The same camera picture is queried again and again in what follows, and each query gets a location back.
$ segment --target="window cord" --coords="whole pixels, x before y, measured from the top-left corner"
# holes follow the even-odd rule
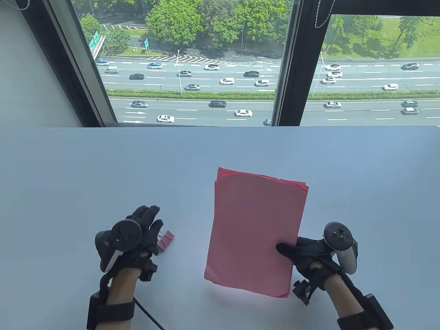
[[[320,26],[317,26],[317,25],[318,25],[318,13],[319,13],[319,7],[320,7],[320,5],[321,5],[321,0],[319,0],[319,2],[318,2],[318,8],[316,9],[315,28],[319,29],[321,26],[323,26],[323,25],[329,20],[329,18],[330,18],[330,16],[331,16],[331,11],[333,10],[333,6],[334,6],[335,1],[336,1],[336,0],[333,0],[333,3],[331,4],[330,12],[329,12],[329,14],[328,14],[326,20],[324,21],[324,23],[322,23]]]
[[[24,8],[18,8],[18,7],[16,7],[16,6],[14,6],[13,4],[10,4],[7,0],[3,0],[3,2],[6,3],[8,6],[11,6],[12,8],[17,9],[17,10],[26,10],[26,9],[28,9],[29,6],[30,6],[30,0],[28,0],[28,4],[27,4],[27,6],[24,7]]]

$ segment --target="pink binder clip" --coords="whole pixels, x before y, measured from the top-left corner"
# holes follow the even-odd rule
[[[174,235],[171,234],[169,230],[167,230],[165,233],[160,231],[158,235],[158,248],[160,248],[162,251],[165,251],[173,239]]]

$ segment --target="black cable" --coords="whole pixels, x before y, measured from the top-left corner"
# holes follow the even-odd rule
[[[157,325],[158,328],[159,328],[160,330],[165,330],[164,327],[161,326],[160,323],[159,323],[158,321],[156,321],[156,320],[154,319],[154,317],[152,317],[151,314],[150,314],[149,312],[147,312],[147,310],[146,310],[146,309],[145,309],[145,308],[144,308],[144,307],[143,307],[143,306],[137,301],[136,298],[133,297],[133,300],[135,301],[135,304],[138,305],[138,307],[140,308],[140,310],[143,311],[143,312],[145,313],[145,315],[148,316],[148,317],[150,318],[150,320],[153,321],[153,323],[154,323],[155,325]]]

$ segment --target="pink paper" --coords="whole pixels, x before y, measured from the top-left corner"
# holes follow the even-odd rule
[[[293,264],[275,248],[296,244],[305,183],[219,169],[205,279],[271,297],[287,297]]]

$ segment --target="highway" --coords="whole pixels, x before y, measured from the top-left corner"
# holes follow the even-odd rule
[[[133,99],[110,97],[119,122],[154,123],[159,115],[176,118],[175,125],[262,126],[272,117],[273,102],[227,102],[226,108],[212,109],[208,101],[148,100],[148,109],[131,108]],[[402,101],[347,101],[340,109],[326,109],[323,102],[308,102],[302,126],[329,125],[436,125],[440,127],[440,99],[418,100],[417,115],[402,114]],[[238,118],[234,111],[252,110],[252,117]]]
[[[152,61],[135,59],[112,58],[111,66],[117,66],[118,74],[105,73],[104,66],[98,66],[98,71],[104,86],[107,89],[131,89],[154,91],[179,91],[180,82],[176,75],[178,70],[192,71],[192,77],[181,77],[184,88],[188,84],[198,84],[201,91],[205,92],[273,92],[277,88],[280,61],[270,59],[256,59],[247,64],[221,65],[219,71],[205,71],[204,64],[163,62],[163,68],[147,69]],[[398,84],[399,91],[422,91],[440,89],[440,60],[419,60],[420,68],[405,71],[400,67],[410,62],[409,60],[383,60],[383,61],[332,61],[329,64],[341,64],[343,76],[337,78],[334,85],[324,85],[320,80],[326,77],[327,71],[321,68],[321,62],[315,69],[315,75],[310,87],[316,93],[342,93],[342,92],[386,92],[381,89],[385,84]],[[244,72],[256,70],[260,72],[259,78],[243,77]],[[129,80],[134,73],[145,75],[144,80]],[[220,85],[220,79],[233,77],[234,85]],[[269,87],[255,87],[254,82],[259,79],[268,79]]]

